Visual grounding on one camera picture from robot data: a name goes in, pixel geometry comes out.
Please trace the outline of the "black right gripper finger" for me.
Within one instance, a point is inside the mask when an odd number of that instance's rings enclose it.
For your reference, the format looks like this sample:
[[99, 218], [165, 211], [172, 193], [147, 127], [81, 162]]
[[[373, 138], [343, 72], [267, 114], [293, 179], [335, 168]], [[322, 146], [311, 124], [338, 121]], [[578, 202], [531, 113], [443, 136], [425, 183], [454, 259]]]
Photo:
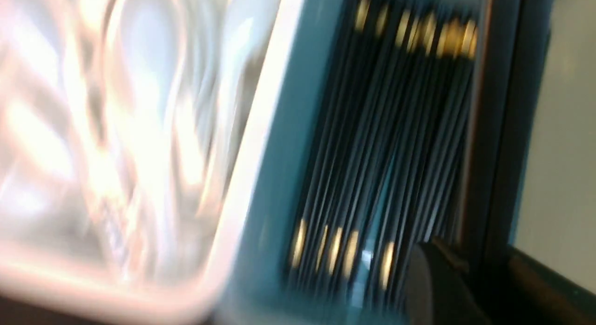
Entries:
[[411, 325], [491, 325], [461, 272], [467, 263], [441, 243], [417, 243], [409, 256], [405, 311]]

